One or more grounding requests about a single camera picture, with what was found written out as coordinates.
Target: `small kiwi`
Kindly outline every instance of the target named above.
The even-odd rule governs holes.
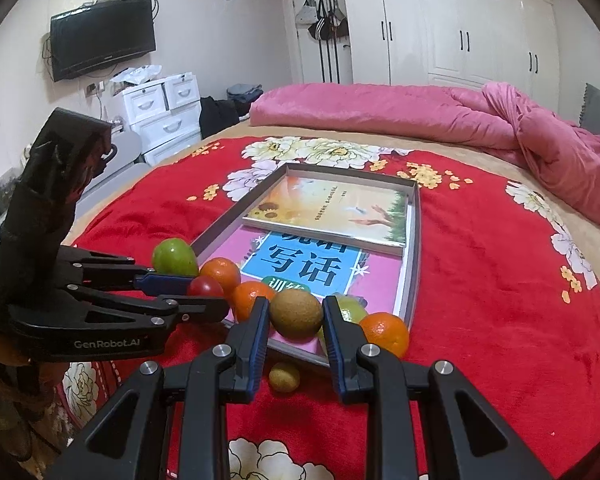
[[[269,385],[282,394],[290,394],[300,386],[300,371],[291,363],[273,365],[269,372]]]
[[[271,300],[269,317],[273,328],[291,341],[312,338],[322,326],[322,306],[305,290],[286,288]]]

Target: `pink blanket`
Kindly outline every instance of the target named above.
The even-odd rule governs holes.
[[[507,83],[481,92],[438,86],[305,84],[267,92],[253,126],[298,126],[472,146],[531,171],[600,224],[600,136],[563,121]]]

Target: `wall-mounted tv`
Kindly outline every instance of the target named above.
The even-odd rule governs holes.
[[[119,0],[51,18],[54,81],[72,79],[155,50],[152,0]]]

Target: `blue gripper pad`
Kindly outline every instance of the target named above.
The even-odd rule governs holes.
[[[365,334],[355,323],[342,319],[336,297],[324,298],[322,309],[322,330],[333,388],[344,404],[364,402],[374,386],[371,373],[357,364],[358,349],[366,343]]]
[[[226,344],[235,350],[235,365],[220,375],[227,402],[249,404],[260,387],[269,340],[269,301],[257,298],[246,322],[229,330]]]
[[[149,272],[134,278],[134,287],[148,296],[186,296],[190,276],[170,276]]]

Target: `white wardrobe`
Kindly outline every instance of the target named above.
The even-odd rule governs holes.
[[[356,83],[479,89],[506,81],[557,110],[549,0],[347,0]]]

